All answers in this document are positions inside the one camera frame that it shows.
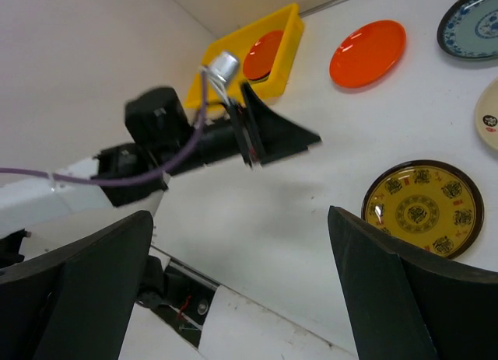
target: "orange plate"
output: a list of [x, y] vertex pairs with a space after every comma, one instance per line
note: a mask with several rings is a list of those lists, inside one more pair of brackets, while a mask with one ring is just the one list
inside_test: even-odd
[[282, 41], [283, 31], [268, 32], [252, 46], [244, 59], [242, 72], [249, 80], [268, 76]]
[[386, 74], [402, 56], [406, 32], [393, 20], [379, 20], [353, 32], [330, 61], [330, 77], [339, 86], [366, 86]]

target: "yellow plate with black rim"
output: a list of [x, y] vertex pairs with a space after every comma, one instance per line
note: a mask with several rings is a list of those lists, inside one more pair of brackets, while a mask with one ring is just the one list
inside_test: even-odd
[[402, 163], [367, 191], [362, 219], [442, 257], [460, 255], [482, 228], [484, 204], [465, 173], [433, 160]]

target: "white table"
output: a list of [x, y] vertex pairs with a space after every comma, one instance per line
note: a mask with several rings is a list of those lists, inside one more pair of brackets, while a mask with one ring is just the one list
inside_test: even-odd
[[[485, 226], [459, 261], [498, 271], [496, 158], [479, 140], [473, 109], [496, 61], [449, 58], [440, 19], [456, 0], [350, 0], [304, 19], [289, 85], [273, 107], [317, 131], [311, 153], [251, 172], [240, 158], [170, 182], [156, 215], [156, 246], [324, 339], [355, 351], [332, 256], [328, 207], [357, 215], [371, 183], [412, 159], [466, 172], [486, 204]], [[328, 64], [352, 31], [402, 23], [405, 56], [378, 84], [344, 92]]]

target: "blue plate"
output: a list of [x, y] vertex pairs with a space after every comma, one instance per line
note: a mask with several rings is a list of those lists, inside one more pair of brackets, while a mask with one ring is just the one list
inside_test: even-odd
[[458, 58], [498, 58], [498, 0], [458, 0], [441, 20], [437, 43]]

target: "yellow container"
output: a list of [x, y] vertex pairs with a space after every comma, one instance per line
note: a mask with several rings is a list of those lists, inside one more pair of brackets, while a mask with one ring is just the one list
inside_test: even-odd
[[[287, 85], [287, 79], [289, 78], [290, 69], [293, 66], [294, 57], [296, 56], [297, 47], [304, 31], [304, 23], [298, 16], [298, 12], [299, 6], [297, 4], [286, 6], [209, 45], [202, 59], [203, 65], [208, 65], [222, 51], [229, 51], [240, 59], [240, 71], [228, 88], [230, 98], [234, 98], [244, 105], [244, 99], [240, 92], [240, 83], [247, 80], [242, 73], [243, 61], [254, 43], [260, 37], [273, 30], [283, 30], [284, 33], [275, 57], [275, 62], [273, 62], [272, 71], [265, 81], [256, 82], [251, 84], [251, 86], [263, 100], [283, 94]], [[184, 101], [184, 108], [197, 109], [201, 106], [200, 81], [199, 74], [197, 74], [192, 82], [187, 99]], [[210, 87], [208, 101], [219, 101], [218, 96]]]

